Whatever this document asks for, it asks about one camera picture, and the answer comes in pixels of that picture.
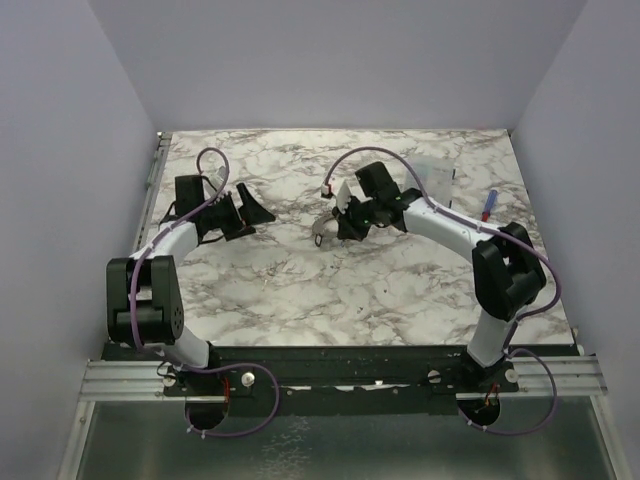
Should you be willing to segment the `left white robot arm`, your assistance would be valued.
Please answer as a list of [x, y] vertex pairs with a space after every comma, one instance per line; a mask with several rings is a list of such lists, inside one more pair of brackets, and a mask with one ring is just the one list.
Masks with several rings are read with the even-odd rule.
[[106, 266], [109, 339], [188, 369], [186, 382], [202, 395], [220, 385], [220, 360], [210, 342], [185, 326], [177, 267], [207, 242], [209, 232], [218, 230], [223, 240], [231, 241], [275, 220], [245, 184], [237, 185], [237, 206], [223, 187], [207, 199], [204, 181], [200, 175], [176, 177], [174, 213], [163, 220], [157, 235], [139, 251]]

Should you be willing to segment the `perforated metal ring disc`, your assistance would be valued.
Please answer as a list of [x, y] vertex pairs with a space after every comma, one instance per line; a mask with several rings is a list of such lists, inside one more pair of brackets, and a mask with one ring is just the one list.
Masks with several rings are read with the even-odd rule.
[[319, 216], [313, 223], [312, 237], [314, 245], [321, 248], [325, 242], [338, 238], [338, 222], [331, 212]]

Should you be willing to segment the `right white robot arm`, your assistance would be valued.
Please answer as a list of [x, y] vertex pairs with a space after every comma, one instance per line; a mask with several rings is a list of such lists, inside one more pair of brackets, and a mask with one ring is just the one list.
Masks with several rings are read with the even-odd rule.
[[532, 252], [526, 229], [515, 222], [496, 227], [474, 222], [434, 201], [417, 188], [400, 190], [386, 167], [374, 162], [356, 171], [364, 201], [344, 183], [332, 214], [341, 240], [362, 241], [371, 227], [394, 227], [430, 239], [472, 265], [475, 297], [481, 311], [467, 345], [471, 358], [459, 367], [461, 383], [481, 391], [496, 376], [493, 365], [504, 358], [516, 317], [523, 314], [546, 286], [546, 276]]

